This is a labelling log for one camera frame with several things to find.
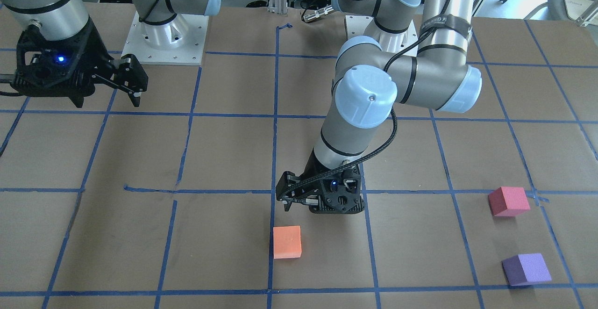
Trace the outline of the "orange foam cube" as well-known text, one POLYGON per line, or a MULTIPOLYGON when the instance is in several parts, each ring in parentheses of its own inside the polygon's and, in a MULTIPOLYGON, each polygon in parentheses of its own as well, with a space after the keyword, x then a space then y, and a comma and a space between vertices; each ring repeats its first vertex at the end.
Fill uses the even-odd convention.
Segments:
POLYGON ((301 227, 275 226, 273 228, 273 258, 294 259, 302 254, 301 227))

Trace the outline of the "brown paper table cover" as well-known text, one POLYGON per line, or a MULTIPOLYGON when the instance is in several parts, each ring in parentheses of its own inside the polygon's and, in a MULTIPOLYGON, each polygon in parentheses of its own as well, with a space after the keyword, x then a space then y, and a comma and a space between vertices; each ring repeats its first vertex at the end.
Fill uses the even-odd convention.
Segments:
POLYGON ((98 86, 1 99, 5 309, 597 307, 597 49, 574 24, 475 18, 483 89, 463 115, 396 105, 362 165, 367 209, 275 200, 330 105, 344 17, 223 8, 201 66, 148 65, 139 108, 98 86), (523 187, 530 211, 493 216, 523 187), (300 226, 300 258, 273 228, 300 226), (541 253, 552 281, 510 286, 541 253))

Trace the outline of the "red foam cube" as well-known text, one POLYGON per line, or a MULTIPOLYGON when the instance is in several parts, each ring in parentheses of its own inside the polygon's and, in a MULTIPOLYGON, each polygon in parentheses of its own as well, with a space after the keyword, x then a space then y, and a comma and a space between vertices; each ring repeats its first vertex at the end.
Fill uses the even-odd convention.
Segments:
POLYGON ((501 186, 488 194, 488 201, 493 216, 514 217, 531 209, 523 187, 501 186))

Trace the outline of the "purple foam cube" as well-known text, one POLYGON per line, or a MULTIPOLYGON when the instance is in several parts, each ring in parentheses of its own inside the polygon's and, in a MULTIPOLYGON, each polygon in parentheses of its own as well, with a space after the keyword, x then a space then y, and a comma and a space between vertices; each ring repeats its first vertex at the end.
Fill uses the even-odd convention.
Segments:
POLYGON ((501 262, 510 286, 530 286, 552 281, 541 253, 516 254, 501 262))

